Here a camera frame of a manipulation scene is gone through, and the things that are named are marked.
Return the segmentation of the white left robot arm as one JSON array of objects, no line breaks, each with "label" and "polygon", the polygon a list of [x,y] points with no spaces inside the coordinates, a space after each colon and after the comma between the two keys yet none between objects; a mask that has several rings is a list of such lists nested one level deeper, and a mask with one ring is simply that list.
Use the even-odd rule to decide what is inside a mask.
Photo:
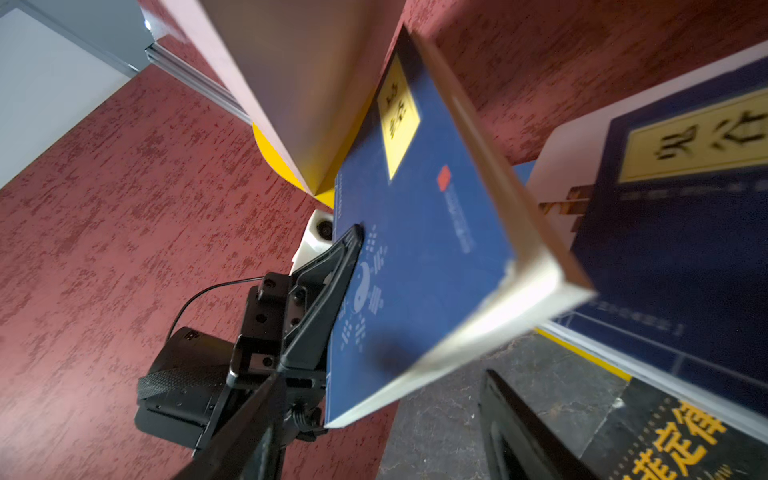
[{"label": "white left robot arm", "polygon": [[205,449],[273,373],[287,383],[283,440],[313,442],[326,434],[329,342],[364,246],[355,224],[331,247],[292,274],[252,279],[240,332],[229,342],[172,326],[137,386],[137,428]]}]

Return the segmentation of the blue book yellow label front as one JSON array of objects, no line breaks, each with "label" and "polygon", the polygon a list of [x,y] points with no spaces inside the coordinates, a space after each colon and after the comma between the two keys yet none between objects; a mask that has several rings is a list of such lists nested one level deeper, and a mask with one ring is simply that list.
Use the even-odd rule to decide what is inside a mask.
[{"label": "blue book yellow label front", "polygon": [[401,31],[335,183],[364,243],[328,347],[346,427],[593,299],[434,44]]}]

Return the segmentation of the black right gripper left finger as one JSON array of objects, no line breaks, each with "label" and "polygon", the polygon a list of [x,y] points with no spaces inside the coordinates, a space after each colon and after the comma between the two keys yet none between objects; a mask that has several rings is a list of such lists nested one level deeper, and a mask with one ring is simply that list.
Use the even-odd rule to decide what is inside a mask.
[{"label": "black right gripper left finger", "polygon": [[275,373],[221,428],[177,479],[278,479],[287,399],[285,378]]}]

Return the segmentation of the blue book yellow label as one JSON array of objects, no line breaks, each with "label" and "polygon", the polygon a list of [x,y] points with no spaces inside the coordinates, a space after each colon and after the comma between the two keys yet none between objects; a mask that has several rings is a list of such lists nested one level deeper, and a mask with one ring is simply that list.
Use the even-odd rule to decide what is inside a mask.
[{"label": "blue book yellow label", "polygon": [[335,183],[364,243],[328,347],[346,427],[593,299],[434,44],[401,31]]},{"label": "blue book yellow label", "polygon": [[767,411],[767,63],[614,119],[571,245],[578,334]]}]

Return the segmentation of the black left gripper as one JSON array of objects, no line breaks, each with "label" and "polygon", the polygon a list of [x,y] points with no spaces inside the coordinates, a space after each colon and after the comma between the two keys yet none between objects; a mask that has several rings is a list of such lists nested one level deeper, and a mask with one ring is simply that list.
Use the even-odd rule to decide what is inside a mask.
[{"label": "black left gripper", "polygon": [[295,273],[269,273],[249,290],[226,384],[253,393],[281,374],[285,441],[315,441],[327,433],[321,401],[328,343],[363,244],[364,228],[355,224]]}]

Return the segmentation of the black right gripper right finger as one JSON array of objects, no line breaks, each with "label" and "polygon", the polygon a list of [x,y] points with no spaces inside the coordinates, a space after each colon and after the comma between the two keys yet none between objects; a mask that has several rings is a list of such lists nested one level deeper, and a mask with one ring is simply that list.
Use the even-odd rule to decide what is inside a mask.
[{"label": "black right gripper right finger", "polygon": [[494,370],[484,372],[479,417],[492,479],[594,479]]}]

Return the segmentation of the white book brown pattern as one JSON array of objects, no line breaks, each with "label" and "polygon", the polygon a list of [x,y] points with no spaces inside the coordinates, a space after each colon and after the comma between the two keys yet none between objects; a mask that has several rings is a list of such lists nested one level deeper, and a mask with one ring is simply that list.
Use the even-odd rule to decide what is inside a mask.
[{"label": "white book brown pattern", "polygon": [[[765,43],[759,43],[570,121],[552,133],[536,160],[526,185],[545,218],[571,252],[576,231],[594,189],[610,123],[631,111],[758,60],[765,60],[767,63]],[[603,347],[578,334],[571,329],[574,313],[578,308],[546,324],[545,330],[566,344],[597,357],[632,377],[693,403],[756,439],[766,439],[767,411],[765,414],[759,414],[709,391],[682,383],[664,372],[636,362],[627,355]]]}]

